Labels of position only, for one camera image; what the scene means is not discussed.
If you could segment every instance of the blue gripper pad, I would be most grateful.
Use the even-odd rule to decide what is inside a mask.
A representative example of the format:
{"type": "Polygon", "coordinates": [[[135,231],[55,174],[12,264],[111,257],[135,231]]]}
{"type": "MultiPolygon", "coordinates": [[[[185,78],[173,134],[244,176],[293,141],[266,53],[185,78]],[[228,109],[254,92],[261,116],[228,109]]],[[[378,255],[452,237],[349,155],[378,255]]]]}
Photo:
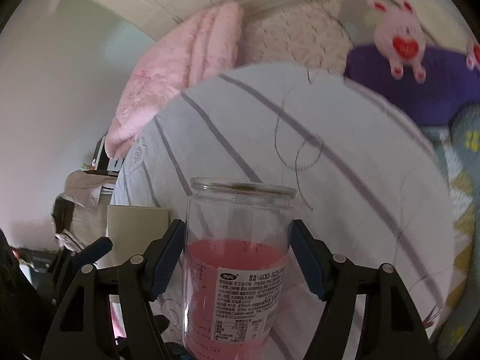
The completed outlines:
{"type": "Polygon", "coordinates": [[[88,245],[72,259],[71,269],[73,275],[76,275],[85,264],[93,264],[101,259],[112,250],[112,247],[113,243],[108,237],[100,237],[94,243],[88,245]]]}
{"type": "Polygon", "coordinates": [[[303,221],[293,221],[290,245],[311,293],[326,301],[330,291],[330,257],[327,246],[314,239],[303,221]]]}
{"type": "Polygon", "coordinates": [[[146,259],[142,289],[150,302],[165,292],[182,253],[185,223],[175,219],[161,239],[153,241],[143,254],[146,259]]]}

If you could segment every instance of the product label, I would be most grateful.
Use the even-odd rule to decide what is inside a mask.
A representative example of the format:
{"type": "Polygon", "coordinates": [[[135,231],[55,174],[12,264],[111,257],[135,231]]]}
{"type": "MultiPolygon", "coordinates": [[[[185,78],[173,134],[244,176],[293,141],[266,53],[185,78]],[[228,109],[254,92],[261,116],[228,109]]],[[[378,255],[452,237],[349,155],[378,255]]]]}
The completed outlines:
{"type": "Polygon", "coordinates": [[[211,339],[246,342],[268,335],[284,273],[285,265],[261,271],[219,268],[211,339]]]}

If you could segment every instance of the pink liquid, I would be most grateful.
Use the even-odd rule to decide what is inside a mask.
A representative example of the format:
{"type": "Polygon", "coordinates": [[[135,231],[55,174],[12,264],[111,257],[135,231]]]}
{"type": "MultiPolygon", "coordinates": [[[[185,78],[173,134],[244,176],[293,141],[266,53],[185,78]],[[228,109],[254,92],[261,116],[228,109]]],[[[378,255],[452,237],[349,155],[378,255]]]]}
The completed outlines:
{"type": "Polygon", "coordinates": [[[239,239],[203,239],[184,252],[183,344],[199,360],[254,360],[267,336],[241,343],[211,339],[218,268],[258,271],[285,264],[285,253],[239,239]]]}

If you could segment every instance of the screw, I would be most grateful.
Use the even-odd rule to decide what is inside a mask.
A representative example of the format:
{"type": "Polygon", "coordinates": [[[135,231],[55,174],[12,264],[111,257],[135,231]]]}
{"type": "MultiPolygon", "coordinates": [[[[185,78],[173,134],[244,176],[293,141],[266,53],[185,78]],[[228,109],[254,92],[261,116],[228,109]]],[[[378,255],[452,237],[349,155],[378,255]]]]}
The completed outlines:
{"type": "Polygon", "coordinates": [[[384,272],[387,272],[388,274],[392,274],[395,271],[395,268],[393,268],[392,264],[383,264],[382,269],[384,272]]]}
{"type": "Polygon", "coordinates": [[[135,256],[130,259],[130,262],[134,265],[141,264],[143,262],[143,256],[135,254],[135,256]]]}
{"type": "Polygon", "coordinates": [[[333,255],[333,261],[335,261],[336,263],[339,263],[339,264],[343,264],[345,261],[347,261],[347,258],[340,253],[335,253],[333,255]]]}
{"type": "Polygon", "coordinates": [[[83,274],[89,274],[90,272],[93,271],[93,265],[92,264],[87,264],[82,267],[82,273],[83,274]]]}

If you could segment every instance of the pink blanket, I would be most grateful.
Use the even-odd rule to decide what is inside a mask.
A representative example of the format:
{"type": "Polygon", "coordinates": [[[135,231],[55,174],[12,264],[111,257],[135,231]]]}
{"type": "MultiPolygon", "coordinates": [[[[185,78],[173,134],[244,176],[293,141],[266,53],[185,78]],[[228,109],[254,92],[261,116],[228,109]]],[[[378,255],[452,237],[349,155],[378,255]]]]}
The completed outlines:
{"type": "Polygon", "coordinates": [[[139,59],[106,135],[110,158],[125,158],[147,123],[181,90],[234,68],[242,17],[236,2],[202,10],[139,59]]]}

